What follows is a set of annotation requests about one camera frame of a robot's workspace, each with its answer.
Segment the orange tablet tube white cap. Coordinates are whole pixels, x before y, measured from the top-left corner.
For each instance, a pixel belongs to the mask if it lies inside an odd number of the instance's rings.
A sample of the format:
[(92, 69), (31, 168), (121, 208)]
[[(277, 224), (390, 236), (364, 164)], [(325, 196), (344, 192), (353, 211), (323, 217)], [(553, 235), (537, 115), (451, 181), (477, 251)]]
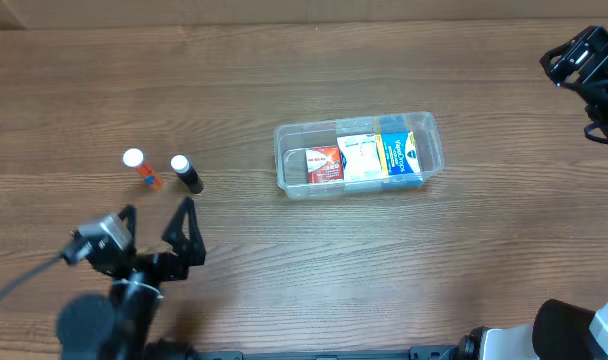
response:
[(163, 181), (159, 174), (146, 161), (143, 152), (138, 148), (130, 148), (123, 153), (123, 163), (134, 169), (144, 182), (154, 191), (163, 187)]

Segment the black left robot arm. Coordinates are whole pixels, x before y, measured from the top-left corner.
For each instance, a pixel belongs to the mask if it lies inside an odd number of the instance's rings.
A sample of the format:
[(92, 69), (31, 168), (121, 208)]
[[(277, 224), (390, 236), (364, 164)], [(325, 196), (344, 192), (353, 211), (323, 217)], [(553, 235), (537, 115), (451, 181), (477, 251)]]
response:
[(79, 226), (60, 254), (69, 265), (87, 261), (111, 280), (106, 296), (87, 294), (60, 312), (56, 335), (63, 359), (197, 359), (186, 343), (147, 341), (163, 299), (164, 282), (183, 281), (205, 262), (195, 202), (179, 205), (161, 240), (169, 252), (139, 254), (135, 247), (136, 209), (132, 205)]

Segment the clear plastic container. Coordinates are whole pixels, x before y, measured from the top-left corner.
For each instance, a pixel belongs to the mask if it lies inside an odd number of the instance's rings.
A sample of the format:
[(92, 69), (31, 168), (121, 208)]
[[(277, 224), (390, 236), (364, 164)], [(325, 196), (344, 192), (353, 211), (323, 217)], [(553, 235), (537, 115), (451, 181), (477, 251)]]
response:
[[(444, 156), (438, 127), (429, 112), (403, 114), (407, 126), (413, 131), (419, 153), (419, 162), (424, 182), (440, 173), (444, 167)], [(284, 125), (274, 132), (274, 153), (278, 186), (291, 199), (340, 196), (357, 192), (381, 192), (392, 189), (414, 187), (390, 187), (385, 180), (341, 181), (309, 183), (305, 151), (313, 147), (338, 146), (337, 138), (349, 135), (376, 135), (379, 116), (366, 116), (328, 121), (317, 121)]]

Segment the dark syrup bottle white cap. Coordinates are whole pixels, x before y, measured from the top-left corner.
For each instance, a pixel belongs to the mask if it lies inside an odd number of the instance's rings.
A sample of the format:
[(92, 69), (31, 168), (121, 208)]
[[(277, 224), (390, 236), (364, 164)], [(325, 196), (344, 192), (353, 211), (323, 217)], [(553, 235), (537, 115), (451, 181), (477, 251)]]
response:
[(203, 182), (185, 155), (174, 155), (171, 158), (170, 165), (177, 177), (185, 184), (191, 193), (199, 194), (203, 191)]

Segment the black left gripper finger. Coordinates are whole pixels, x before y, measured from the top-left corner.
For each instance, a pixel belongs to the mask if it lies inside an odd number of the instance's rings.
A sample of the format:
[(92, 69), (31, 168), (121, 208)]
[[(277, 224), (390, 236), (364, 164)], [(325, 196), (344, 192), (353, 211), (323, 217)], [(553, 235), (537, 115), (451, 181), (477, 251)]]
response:
[(205, 262), (206, 249), (201, 236), (192, 198), (186, 197), (178, 206), (161, 239), (188, 266), (201, 266)]
[(133, 205), (126, 205), (119, 213), (119, 219), (126, 226), (128, 233), (130, 234), (130, 245), (135, 244), (136, 235), (136, 208)]

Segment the white plaster box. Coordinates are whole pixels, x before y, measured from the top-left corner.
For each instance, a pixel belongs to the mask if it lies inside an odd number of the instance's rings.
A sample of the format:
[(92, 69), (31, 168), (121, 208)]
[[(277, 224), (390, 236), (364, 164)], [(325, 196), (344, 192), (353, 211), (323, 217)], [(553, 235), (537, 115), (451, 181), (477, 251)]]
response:
[(345, 181), (366, 181), (385, 177), (374, 133), (338, 137), (337, 145), (342, 155)]

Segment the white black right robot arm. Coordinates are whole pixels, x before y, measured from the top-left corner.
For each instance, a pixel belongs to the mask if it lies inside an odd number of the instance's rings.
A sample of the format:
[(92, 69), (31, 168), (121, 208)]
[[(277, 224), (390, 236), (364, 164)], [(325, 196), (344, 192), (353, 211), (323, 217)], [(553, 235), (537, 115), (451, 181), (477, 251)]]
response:
[[(591, 123), (585, 137), (608, 145), (608, 46), (587, 41), (560, 46), (541, 59), (557, 86), (576, 92)], [(446, 352), (444, 359), (608, 359), (608, 302), (597, 311), (548, 300), (531, 325), (480, 327)]]

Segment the red medicine box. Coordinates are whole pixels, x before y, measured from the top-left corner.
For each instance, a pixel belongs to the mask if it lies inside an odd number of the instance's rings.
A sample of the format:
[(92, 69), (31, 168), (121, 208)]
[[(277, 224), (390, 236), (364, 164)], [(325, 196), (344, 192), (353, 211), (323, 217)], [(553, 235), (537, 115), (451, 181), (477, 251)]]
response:
[(313, 147), (305, 151), (309, 183), (327, 183), (343, 179), (343, 165), (338, 146)]

